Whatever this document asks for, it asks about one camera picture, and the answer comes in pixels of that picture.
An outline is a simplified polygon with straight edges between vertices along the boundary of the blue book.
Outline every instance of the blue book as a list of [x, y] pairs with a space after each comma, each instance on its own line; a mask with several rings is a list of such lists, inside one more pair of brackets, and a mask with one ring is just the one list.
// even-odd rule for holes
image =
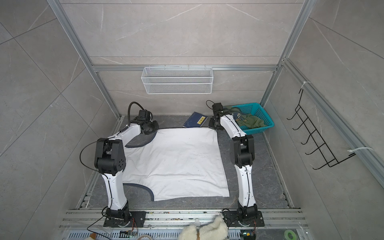
[[183, 127], [201, 127], [207, 120], [207, 116], [194, 112], [184, 123]]

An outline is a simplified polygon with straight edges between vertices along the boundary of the white fluffy plush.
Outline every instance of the white fluffy plush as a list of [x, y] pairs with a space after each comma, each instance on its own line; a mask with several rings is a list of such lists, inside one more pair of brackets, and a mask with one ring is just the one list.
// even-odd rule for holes
[[[217, 216], [213, 223], [203, 226], [199, 230], [200, 240], [224, 240], [227, 239], [228, 228], [221, 216]], [[195, 225], [187, 226], [179, 235], [178, 240], [197, 240]]]

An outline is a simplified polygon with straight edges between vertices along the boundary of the zip tie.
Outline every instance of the zip tie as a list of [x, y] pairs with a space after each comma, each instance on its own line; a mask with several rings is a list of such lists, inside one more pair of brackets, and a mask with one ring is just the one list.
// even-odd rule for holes
[[304, 84], [306, 84], [306, 83], [310, 83], [310, 82], [303, 82], [303, 85], [301, 86], [301, 88], [303, 88], [303, 87], [304, 87]]
[[358, 147], [358, 148], [347, 150], [347, 151], [348, 152], [354, 152], [354, 151], [360, 150], [360, 149], [370, 149], [370, 150], [373, 150], [373, 148], [370, 148], [370, 147]]

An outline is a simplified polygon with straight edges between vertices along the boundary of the teal plastic basket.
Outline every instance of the teal plastic basket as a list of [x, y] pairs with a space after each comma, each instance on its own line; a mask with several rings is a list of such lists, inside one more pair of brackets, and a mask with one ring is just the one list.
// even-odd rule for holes
[[272, 121], [268, 113], [258, 103], [240, 104], [240, 105], [234, 105], [232, 107], [238, 107], [245, 114], [250, 113], [254, 116], [257, 116], [260, 119], [263, 119], [264, 124], [267, 125], [266, 127], [258, 127], [258, 128], [252, 128], [252, 129], [249, 129], [246, 126], [241, 126], [240, 127], [241, 130], [243, 130], [248, 135], [264, 132], [267, 128], [273, 127], [275, 125], [275, 123]]

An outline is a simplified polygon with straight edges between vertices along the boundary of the white wire mesh basket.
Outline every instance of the white wire mesh basket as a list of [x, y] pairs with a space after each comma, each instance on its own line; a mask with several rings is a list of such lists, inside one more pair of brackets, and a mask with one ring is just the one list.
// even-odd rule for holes
[[212, 93], [210, 67], [146, 67], [141, 79], [148, 94]]

